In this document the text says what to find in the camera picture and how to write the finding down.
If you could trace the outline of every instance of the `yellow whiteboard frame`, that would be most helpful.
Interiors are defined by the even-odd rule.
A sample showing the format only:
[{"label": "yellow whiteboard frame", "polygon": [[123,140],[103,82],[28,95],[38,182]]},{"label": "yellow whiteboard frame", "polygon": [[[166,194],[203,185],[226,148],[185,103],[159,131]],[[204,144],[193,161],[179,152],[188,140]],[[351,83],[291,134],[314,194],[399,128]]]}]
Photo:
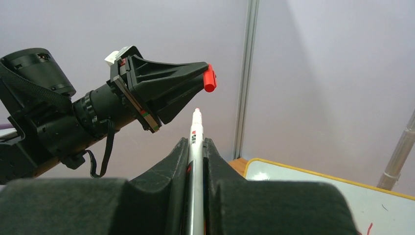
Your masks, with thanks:
[{"label": "yellow whiteboard frame", "polygon": [[354,182],[354,181],[350,181],[350,180],[345,180],[345,179],[337,178],[337,177],[334,177],[334,176],[331,176],[331,175],[325,175],[325,174],[313,172],[311,170],[305,170],[305,169],[293,167],[293,166],[290,166],[290,165],[276,163],[276,162],[272,162],[272,161],[265,160],[265,159],[261,159],[261,158],[252,158],[251,160],[249,160],[247,162],[247,164],[245,166],[245,171],[244,171],[244,178],[246,178],[246,174],[247,174],[249,165],[252,162],[255,162],[255,161],[259,161],[259,162],[263,162],[263,163],[268,163],[268,164],[272,164],[272,165],[276,165],[276,166],[288,168],[288,169],[291,169],[291,170],[297,170],[297,171],[301,171],[301,172],[304,172],[304,173],[308,173],[308,174],[312,174],[312,175],[317,175],[317,176],[325,177],[327,179],[336,180],[336,181],[340,181],[340,182],[343,182],[343,183],[348,183],[348,184],[351,184],[351,185],[356,185],[356,186],[359,186],[359,187],[364,187],[364,188],[368,188],[368,189],[371,189],[371,190],[376,190],[376,191],[379,191],[379,192],[384,192],[384,193],[388,193],[388,194],[391,194],[391,195],[394,195],[394,196],[403,197],[403,198],[407,198],[407,199],[410,199],[410,200],[414,200],[415,201],[415,197],[412,197],[412,196],[409,196],[409,195],[406,195],[406,194],[402,194],[402,193],[399,193],[399,192],[392,192],[392,191],[388,191],[388,190],[385,190],[385,189],[377,188],[377,187],[374,187],[374,186],[365,185],[365,184],[361,184],[361,183],[358,183],[358,182]]}]

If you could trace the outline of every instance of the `red cap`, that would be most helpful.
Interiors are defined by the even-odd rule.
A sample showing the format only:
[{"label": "red cap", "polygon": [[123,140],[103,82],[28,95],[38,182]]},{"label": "red cap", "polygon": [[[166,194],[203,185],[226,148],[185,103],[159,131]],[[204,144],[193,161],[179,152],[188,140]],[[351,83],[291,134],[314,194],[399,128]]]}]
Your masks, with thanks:
[{"label": "red cap", "polygon": [[209,68],[203,73],[203,84],[205,85],[205,91],[212,92],[217,87],[216,74],[212,69],[212,65],[209,64]]}]

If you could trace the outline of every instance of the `white wall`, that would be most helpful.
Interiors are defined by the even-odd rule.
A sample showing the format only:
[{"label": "white wall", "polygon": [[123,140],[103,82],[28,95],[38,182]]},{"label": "white wall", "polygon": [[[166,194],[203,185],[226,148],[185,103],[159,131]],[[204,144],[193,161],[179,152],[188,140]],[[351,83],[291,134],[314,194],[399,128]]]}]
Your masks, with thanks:
[{"label": "white wall", "polygon": [[[133,178],[167,156],[180,137],[188,137],[191,115],[199,107],[205,136],[222,156],[233,151],[248,1],[227,0],[44,0],[3,1],[0,55],[29,47],[48,49],[77,90],[85,95],[109,79],[104,58],[136,45],[144,58],[160,62],[212,63],[218,88],[200,92],[155,134],[135,121],[115,136],[109,177]],[[0,121],[8,113],[0,107]],[[100,164],[105,141],[91,147]],[[89,160],[78,170],[59,165],[43,177],[89,177]]]},{"label": "white wall", "polygon": [[[415,109],[414,12],[261,1],[242,156],[376,185]],[[415,195],[414,167],[412,153],[394,190]]]}]

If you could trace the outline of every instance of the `white marker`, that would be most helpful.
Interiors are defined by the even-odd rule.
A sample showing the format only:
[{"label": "white marker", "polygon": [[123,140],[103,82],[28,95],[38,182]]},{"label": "white marker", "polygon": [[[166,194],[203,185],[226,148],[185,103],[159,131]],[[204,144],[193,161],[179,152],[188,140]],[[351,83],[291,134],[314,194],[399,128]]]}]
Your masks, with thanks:
[{"label": "white marker", "polygon": [[205,214],[203,211],[203,126],[199,109],[193,113],[190,128],[189,159],[187,165],[189,188],[186,234],[205,234]]}]

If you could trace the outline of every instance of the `robotic arm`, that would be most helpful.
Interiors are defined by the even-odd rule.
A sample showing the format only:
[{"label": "robotic arm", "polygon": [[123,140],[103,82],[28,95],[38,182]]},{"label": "robotic arm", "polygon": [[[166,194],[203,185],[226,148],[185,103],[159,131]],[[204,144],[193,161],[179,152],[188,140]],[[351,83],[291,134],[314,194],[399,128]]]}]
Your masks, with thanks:
[{"label": "robotic arm", "polygon": [[[62,162],[77,169],[91,158],[91,176],[106,172],[114,135],[137,119],[155,133],[216,76],[205,62],[164,64],[143,59],[134,46],[106,59],[110,79],[72,103],[75,89],[51,53],[31,48],[0,59],[0,99],[15,136],[0,141],[0,184],[41,175]],[[100,174],[89,146],[107,137]]]}]

